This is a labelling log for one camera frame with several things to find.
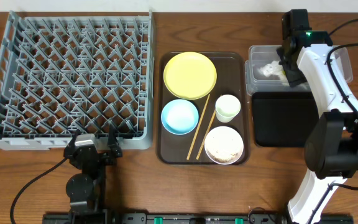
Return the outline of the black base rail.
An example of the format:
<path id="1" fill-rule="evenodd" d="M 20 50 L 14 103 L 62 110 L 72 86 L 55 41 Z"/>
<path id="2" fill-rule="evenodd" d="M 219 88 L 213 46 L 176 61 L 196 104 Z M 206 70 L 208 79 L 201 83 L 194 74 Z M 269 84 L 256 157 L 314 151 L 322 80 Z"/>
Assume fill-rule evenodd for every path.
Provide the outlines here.
<path id="1" fill-rule="evenodd" d="M 71 214 L 46 214 L 42 224 L 70 223 L 110 223 L 110 224 L 274 224 L 288 223 L 281 216 L 267 213 L 251 215 L 147 215 L 144 213 L 125 213 L 122 215 L 74 216 Z"/>

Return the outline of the left wooden chopstick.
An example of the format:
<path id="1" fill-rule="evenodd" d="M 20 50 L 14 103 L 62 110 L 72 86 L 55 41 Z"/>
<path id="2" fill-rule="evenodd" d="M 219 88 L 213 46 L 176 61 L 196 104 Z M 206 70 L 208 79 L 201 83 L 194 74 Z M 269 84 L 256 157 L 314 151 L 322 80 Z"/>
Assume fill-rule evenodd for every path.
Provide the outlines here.
<path id="1" fill-rule="evenodd" d="M 197 138 L 198 132 L 199 132 L 199 130 L 200 130 L 202 120 L 203 120 L 203 118 L 204 118 L 205 111 L 206 111 L 206 109 L 207 109 L 207 107 L 208 107 L 210 95 L 211 95 L 211 94 L 208 94 L 208 96 L 207 96 L 207 99 L 206 99 L 206 101 L 205 101 L 205 103 L 204 103 L 204 106 L 203 106 L 203 110 L 202 110 L 201 115 L 200 115 L 200 118 L 199 118 L 199 120 L 198 120 L 198 124 L 197 124 L 197 127 L 196 127 L 196 131 L 195 131 L 195 133 L 194 133 L 194 135 L 193 135 L 193 139 L 192 139 L 192 142 L 191 142 L 191 145 L 190 145 L 190 148 L 189 148 L 187 157 L 186 157 L 186 160 L 187 160 L 187 161 L 190 160 L 190 157 L 191 157 L 191 154 L 192 154 L 192 151 L 193 151 L 195 142 L 196 142 L 196 138 Z"/>

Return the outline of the yellow plate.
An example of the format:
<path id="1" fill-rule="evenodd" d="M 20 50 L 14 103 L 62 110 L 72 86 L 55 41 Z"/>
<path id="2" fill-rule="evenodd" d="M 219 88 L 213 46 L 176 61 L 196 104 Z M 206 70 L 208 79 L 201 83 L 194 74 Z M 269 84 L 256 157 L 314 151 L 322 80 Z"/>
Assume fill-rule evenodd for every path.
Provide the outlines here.
<path id="1" fill-rule="evenodd" d="M 167 62 L 163 80 L 174 96 L 197 100 L 212 91 L 217 81 L 217 70 L 207 56 L 198 52 L 183 52 Z"/>

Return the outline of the black food waste tray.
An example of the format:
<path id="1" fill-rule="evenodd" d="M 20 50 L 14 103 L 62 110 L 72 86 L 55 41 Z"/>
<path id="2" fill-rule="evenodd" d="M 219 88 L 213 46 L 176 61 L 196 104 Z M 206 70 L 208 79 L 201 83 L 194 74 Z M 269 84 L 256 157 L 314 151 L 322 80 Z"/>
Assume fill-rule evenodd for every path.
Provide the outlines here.
<path id="1" fill-rule="evenodd" d="M 262 147 L 303 147 L 318 122 L 309 91 L 256 92 L 251 100 L 255 143 Z"/>

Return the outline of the right wooden chopstick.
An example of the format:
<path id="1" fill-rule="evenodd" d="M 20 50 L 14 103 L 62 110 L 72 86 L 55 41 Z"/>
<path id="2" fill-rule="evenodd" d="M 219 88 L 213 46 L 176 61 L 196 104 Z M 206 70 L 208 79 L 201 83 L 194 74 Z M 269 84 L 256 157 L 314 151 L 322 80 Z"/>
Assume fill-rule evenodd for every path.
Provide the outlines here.
<path id="1" fill-rule="evenodd" d="M 204 143 L 205 143 L 206 137 L 207 137 L 207 135 L 208 135 L 208 133 L 209 133 L 209 131 L 210 131 L 210 129 L 211 129 L 211 126 L 212 126 L 212 124 L 213 124 L 213 121 L 214 121 L 214 119 L 215 119 L 215 116 L 216 116 L 216 110 L 213 111 L 213 114 L 212 114 L 211 119 L 210 119 L 210 121 L 209 121 L 208 127 L 207 127 L 207 129 L 206 129 L 205 134 L 204 134 L 203 140 L 202 140 L 202 142 L 201 142 L 201 146 L 200 146 L 199 151 L 198 151 L 197 156 L 196 156 L 196 160 L 197 160 L 197 161 L 200 159 L 201 153 L 202 153 L 203 148 L 204 148 Z"/>

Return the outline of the brown serving tray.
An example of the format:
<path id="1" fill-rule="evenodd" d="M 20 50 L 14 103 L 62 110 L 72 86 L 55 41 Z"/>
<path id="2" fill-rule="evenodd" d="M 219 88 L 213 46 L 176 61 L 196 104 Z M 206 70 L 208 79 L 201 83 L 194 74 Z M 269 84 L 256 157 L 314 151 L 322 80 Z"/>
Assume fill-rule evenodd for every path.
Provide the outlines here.
<path id="1" fill-rule="evenodd" d="M 193 101 L 199 114 L 204 114 L 201 126 L 196 127 L 188 134 L 175 135 L 167 131 L 163 124 L 159 124 L 157 157 L 166 164 L 215 165 L 205 150 L 202 152 L 199 150 L 206 131 L 224 125 L 235 129 L 243 139 L 244 150 L 235 165 L 243 164 L 250 156 L 244 61 L 240 55 L 234 52 L 205 52 L 204 55 L 216 67 L 217 82 L 208 96 Z M 210 121 L 215 102 L 221 95 L 234 95 L 241 102 L 239 114 L 225 124 L 217 119 L 214 119 L 213 122 Z"/>

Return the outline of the white cup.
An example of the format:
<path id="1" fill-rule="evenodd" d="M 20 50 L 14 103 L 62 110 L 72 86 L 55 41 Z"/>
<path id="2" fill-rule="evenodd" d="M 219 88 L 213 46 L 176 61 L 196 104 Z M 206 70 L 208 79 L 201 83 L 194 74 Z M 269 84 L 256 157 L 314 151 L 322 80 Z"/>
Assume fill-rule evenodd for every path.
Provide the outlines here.
<path id="1" fill-rule="evenodd" d="M 241 110 L 241 102 L 234 95 L 222 95 L 215 103 L 216 117 L 222 123 L 234 119 Z"/>

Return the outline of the grey plastic dishwasher rack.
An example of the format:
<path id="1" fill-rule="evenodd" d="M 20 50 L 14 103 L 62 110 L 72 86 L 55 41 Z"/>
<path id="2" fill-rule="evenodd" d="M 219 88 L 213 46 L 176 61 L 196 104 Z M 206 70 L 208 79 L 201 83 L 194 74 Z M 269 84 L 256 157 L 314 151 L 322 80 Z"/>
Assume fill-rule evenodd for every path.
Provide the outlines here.
<path id="1" fill-rule="evenodd" d="M 74 133 L 122 149 L 152 144 L 155 21 L 146 16 L 21 17 L 0 47 L 0 149 L 65 147 Z"/>

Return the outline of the white napkin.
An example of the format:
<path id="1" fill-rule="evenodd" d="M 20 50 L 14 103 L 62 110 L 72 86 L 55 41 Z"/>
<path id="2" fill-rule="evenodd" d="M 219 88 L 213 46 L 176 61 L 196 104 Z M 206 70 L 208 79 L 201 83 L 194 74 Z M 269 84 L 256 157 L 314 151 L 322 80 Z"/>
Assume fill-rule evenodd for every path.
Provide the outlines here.
<path id="1" fill-rule="evenodd" d="M 277 77 L 281 82 L 286 82 L 287 78 L 283 67 L 279 64 L 279 61 L 274 60 L 271 63 L 264 65 L 258 69 L 259 73 L 264 77 Z"/>

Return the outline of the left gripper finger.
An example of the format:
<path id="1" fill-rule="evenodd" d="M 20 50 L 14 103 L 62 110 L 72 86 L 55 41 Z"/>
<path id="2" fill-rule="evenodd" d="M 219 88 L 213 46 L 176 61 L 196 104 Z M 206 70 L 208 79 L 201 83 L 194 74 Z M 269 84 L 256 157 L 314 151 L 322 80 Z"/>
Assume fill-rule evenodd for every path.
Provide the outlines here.
<path id="1" fill-rule="evenodd" d="M 74 145 L 76 142 L 77 137 L 81 134 L 81 131 L 77 129 L 73 135 L 73 138 L 70 141 L 70 145 Z"/>
<path id="2" fill-rule="evenodd" d="M 118 141 L 116 139 L 116 130 L 112 124 L 109 125 L 108 147 L 111 150 L 117 150 L 119 147 Z"/>

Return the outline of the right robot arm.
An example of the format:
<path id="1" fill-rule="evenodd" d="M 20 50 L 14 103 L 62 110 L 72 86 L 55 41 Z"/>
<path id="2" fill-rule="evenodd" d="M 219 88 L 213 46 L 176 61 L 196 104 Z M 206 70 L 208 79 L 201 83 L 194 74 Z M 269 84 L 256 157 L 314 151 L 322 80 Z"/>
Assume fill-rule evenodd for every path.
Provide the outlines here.
<path id="1" fill-rule="evenodd" d="M 287 203 L 288 223 L 318 223 L 338 188 L 358 171 L 358 100 L 337 65 L 331 34 L 313 30 L 305 9 L 282 17 L 283 44 L 277 49 L 291 87 L 308 83 L 319 120 L 305 142 L 307 171 L 295 196 Z"/>

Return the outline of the light blue bowl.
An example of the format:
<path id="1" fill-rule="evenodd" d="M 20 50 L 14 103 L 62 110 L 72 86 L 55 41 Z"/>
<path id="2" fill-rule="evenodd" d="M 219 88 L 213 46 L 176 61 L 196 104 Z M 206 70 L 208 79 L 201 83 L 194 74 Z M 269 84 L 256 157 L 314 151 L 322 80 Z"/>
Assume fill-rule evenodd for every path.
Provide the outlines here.
<path id="1" fill-rule="evenodd" d="M 172 100 L 163 107 L 160 120 L 169 133 L 185 135 L 197 127 L 199 112 L 197 107 L 188 100 Z"/>

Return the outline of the wooden chopstick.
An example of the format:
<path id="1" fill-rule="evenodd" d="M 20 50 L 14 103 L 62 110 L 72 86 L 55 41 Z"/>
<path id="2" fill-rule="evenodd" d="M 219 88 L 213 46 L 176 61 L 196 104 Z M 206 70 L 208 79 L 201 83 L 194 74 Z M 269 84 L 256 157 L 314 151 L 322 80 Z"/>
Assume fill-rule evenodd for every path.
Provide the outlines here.
<path id="1" fill-rule="evenodd" d="M 200 146 L 199 151 L 198 151 L 197 156 L 196 156 L 196 160 L 197 160 L 197 161 L 200 159 L 201 153 L 202 153 L 203 148 L 204 148 L 204 143 L 205 143 L 206 137 L 207 137 L 207 135 L 208 135 L 208 133 L 209 133 L 209 131 L 210 131 L 210 129 L 211 129 L 211 126 L 212 126 L 212 124 L 213 124 L 213 121 L 214 121 L 214 119 L 215 119 L 215 116 L 216 116 L 216 110 L 213 111 L 213 114 L 212 114 L 211 119 L 210 119 L 210 121 L 209 121 L 208 127 L 207 127 L 207 129 L 206 129 L 205 134 L 204 134 L 203 140 L 202 140 L 202 142 L 201 142 L 201 146 Z"/>
<path id="2" fill-rule="evenodd" d="M 190 160 L 190 157 L 191 157 L 191 154 L 192 154 L 192 151 L 193 151 L 195 142 L 196 142 L 196 138 L 197 138 L 198 132 L 199 132 L 199 130 L 200 130 L 202 120 L 203 120 L 203 118 L 204 118 L 205 111 L 206 111 L 206 109 L 207 109 L 207 107 L 208 107 L 210 95 L 211 95 L 211 94 L 208 94 L 208 96 L 207 96 L 207 99 L 206 99 L 206 101 L 205 101 L 205 103 L 204 103 L 204 106 L 203 106 L 203 110 L 202 110 L 201 115 L 200 115 L 200 118 L 199 118 L 199 120 L 198 120 L 198 124 L 197 124 L 197 127 L 196 127 L 196 131 L 195 131 L 195 133 L 194 133 L 194 135 L 193 135 L 193 139 L 192 139 L 192 142 L 191 142 L 191 145 L 190 145 L 190 148 L 189 148 L 187 157 L 186 157 L 186 160 L 187 160 L 187 161 Z"/>

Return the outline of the clear plastic waste bin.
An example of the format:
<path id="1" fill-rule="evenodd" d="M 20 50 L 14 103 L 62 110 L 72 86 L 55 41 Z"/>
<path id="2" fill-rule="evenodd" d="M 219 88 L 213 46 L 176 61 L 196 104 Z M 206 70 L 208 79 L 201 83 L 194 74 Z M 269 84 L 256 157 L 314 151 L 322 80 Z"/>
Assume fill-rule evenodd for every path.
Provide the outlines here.
<path id="1" fill-rule="evenodd" d="M 264 65 L 279 61 L 279 45 L 253 45 L 249 48 L 249 59 L 246 61 L 246 85 L 248 95 L 265 94 L 285 98 L 312 98 L 310 86 L 302 83 L 290 87 L 288 81 L 281 82 L 277 77 L 264 77 L 258 69 Z"/>

